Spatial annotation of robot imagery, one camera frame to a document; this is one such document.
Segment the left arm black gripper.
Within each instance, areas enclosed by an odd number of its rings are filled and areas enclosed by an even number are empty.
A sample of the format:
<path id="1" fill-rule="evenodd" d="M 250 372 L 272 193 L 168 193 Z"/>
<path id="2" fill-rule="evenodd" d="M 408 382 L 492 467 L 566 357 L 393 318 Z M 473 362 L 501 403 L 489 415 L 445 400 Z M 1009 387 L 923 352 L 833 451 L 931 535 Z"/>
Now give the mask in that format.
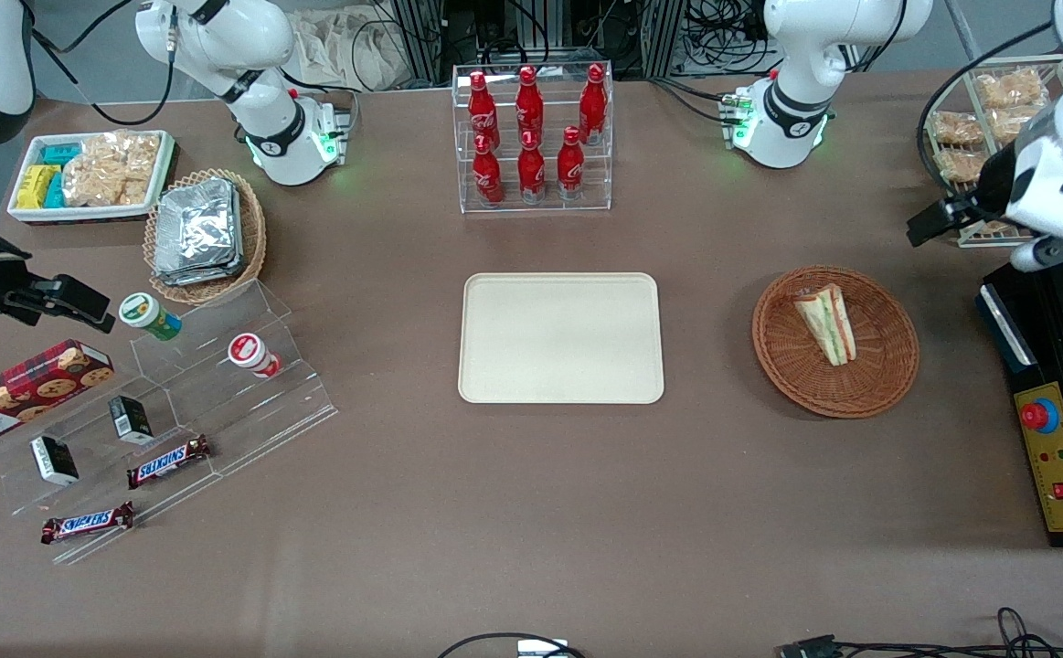
<path id="1" fill-rule="evenodd" d="M 1007 144 L 983 163 L 973 187 L 946 192 L 943 203 L 929 204 L 908 220 L 910 246 L 918 249 L 950 230 L 971 227 L 978 222 L 1010 224 L 1006 208 L 1014 183 L 1015 145 Z"/>

